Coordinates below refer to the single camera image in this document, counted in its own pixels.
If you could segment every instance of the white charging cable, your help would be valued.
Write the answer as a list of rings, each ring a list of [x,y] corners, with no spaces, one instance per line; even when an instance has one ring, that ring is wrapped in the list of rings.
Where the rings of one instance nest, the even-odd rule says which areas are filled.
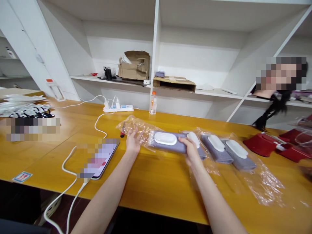
[[[71,106],[79,106],[85,102],[90,102],[90,101],[93,101],[94,99],[96,99],[97,97],[103,97],[105,99],[105,102],[106,102],[106,97],[104,97],[103,95],[97,95],[96,97],[94,97],[92,100],[89,100],[89,101],[84,101],[82,103],[79,103],[79,104],[76,104],[76,105],[70,105],[70,106],[66,106],[66,107],[54,107],[54,108],[59,108],[59,109],[63,109],[63,108],[67,108],[67,107],[71,107]]]
[[[99,96],[103,97],[103,98],[105,99],[105,101],[106,101],[106,98],[105,98],[104,96],[102,96],[102,95],[98,95],[98,96],[96,96],[95,98],[97,98],[97,97],[99,97]],[[113,100],[112,100],[112,99],[109,99],[109,100],[112,100],[112,101],[113,101],[113,102],[112,102],[112,105],[113,105],[114,102],[115,102],[115,98],[116,98],[116,96],[114,97]],[[104,131],[101,131],[101,130],[97,129],[96,125],[97,125],[97,122],[98,122],[98,120],[100,119],[100,117],[103,116],[103,115],[105,115],[105,114],[108,114],[108,113],[101,114],[101,115],[97,118],[97,120],[96,120],[96,122],[95,122],[95,124],[94,124],[94,128],[95,128],[97,131],[102,132],[102,133],[105,134],[105,136],[103,137],[103,139],[107,136],[107,133],[104,132]],[[75,175],[75,176],[76,176],[74,182],[73,182],[64,192],[62,192],[56,199],[54,199],[54,201],[52,201],[52,202],[47,206],[47,208],[46,208],[45,211],[44,211],[44,218],[45,218],[45,220],[46,220],[47,222],[49,222],[50,224],[52,224],[52,225],[57,229],[57,231],[58,231],[60,234],[64,234],[64,233],[62,232],[61,228],[59,227],[59,225],[58,225],[56,222],[54,222],[53,220],[51,220],[51,219],[48,218],[47,212],[48,212],[48,210],[50,209],[50,207],[51,207],[64,193],[66,193],[67,190],[69,190],[69,189],[74,185],[74,183],[77,181],[77,174],[74,173],[74,172],[71,172],[71,171],[69,171],[69,170],[67,170],[67,169],[65,169],[65,167],[64,167],[64,166],[65,166],[65,163],[66,163],[67,160],[72,156],[72,154],[73,154],[73,152],[74,152],[74,150],[75,150],[76,148],[77,148],[77,146],[75,146],[75,147],[71,150],[71,152],[69,153],[69,155],[67,156],[67,158],[64,160],[64,162],[63,162],[63,164],[62,164],[62,170],[63,170],[63,171],[65,171],[65,172],[67,172],[67,173],[69,173],[69,174],[72,174],[72,175]],[[66,234],[68,234],[68,232],[69,232],[69,223],[70,223],[70,217],[71,217],[71,212],[72,212],[73,205],[74,205],[74,203],[75,203],[75,201],[76,201],[78,195],[79,195],[80,192],[83,190],[83,188],[87,185],[87,183],[88,183],[88,182],[82,184],[81,188],[79,189],[79,191],[77,192],[77,194],[76,194],[74,200],[73,200],[72,203],[71,203],[71,207],[70,207],[70,209],[69,209],[68,216],[67,216]]]

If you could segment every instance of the cardboard box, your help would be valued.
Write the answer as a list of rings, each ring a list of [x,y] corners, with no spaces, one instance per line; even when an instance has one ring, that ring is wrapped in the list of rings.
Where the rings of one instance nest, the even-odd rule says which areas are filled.
[[[145,51],[126,51],[126,57],[132,62],[121,63],[119,59],[118,76],[132,80],[148,80],[150,72],[150,55]]]
[[[153,79],[153,86],[155,88],[188,91],[191,93],[194,93],[196,89],[196,84],[194,82],[191,82],[190,80],[187,80],[184,77],[176,77],[176,76],[165,76],[165,77],[156,76]]]

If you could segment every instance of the white remote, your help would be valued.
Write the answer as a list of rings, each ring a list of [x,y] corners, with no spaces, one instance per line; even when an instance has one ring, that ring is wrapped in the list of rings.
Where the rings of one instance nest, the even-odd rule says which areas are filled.
[[[221,89],[221,90],[223,90],[223,91],[225,91],[225,92],[227,92],[227,93],[231,93],[231,94],[237,94],[236,92],[234,92],[234,91],[231,91],[231,90],[228,90],[228,89]]]

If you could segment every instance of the white plastic lid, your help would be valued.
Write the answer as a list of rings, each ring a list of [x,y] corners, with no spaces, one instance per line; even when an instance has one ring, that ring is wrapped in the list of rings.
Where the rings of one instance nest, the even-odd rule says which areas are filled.
[[[194,132],[189,132],[187,134],[187,138],[192,140],[196,144],[196,148],[199,148],[200,142],[199,142],[199,139],[197,138],[197,136]]]
[[[154,140],[159,144],[175,145],[177,142],[177,137],[172,133],[156,132],[154,135]]]
[[[247,158],[248,152],[238,142],[229,140],[225,143],[238,157],[242,159]]]
[[[222,141],[217,137],[216,135],[210,135],[208,136],[208,140],[212,144],[212,146],[219,152],[223,152],[225,145],[222,143]]]

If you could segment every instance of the human arm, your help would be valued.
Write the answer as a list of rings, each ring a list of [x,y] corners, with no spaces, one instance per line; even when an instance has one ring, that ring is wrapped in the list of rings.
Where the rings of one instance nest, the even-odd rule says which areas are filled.
[[[187,147],[186,162],[190,166],[204,201],[209,223],[214,234],[247,234],[244,226],[227,204],[214,181],[204,168],[196,145],[186,138],[179,138]]]
[[[126,152],[114,171],[100,187],[80,216],[71,234],[103,234],[113,217],[126,184],[129,172],[141,147],[141,133],[129,132]]]

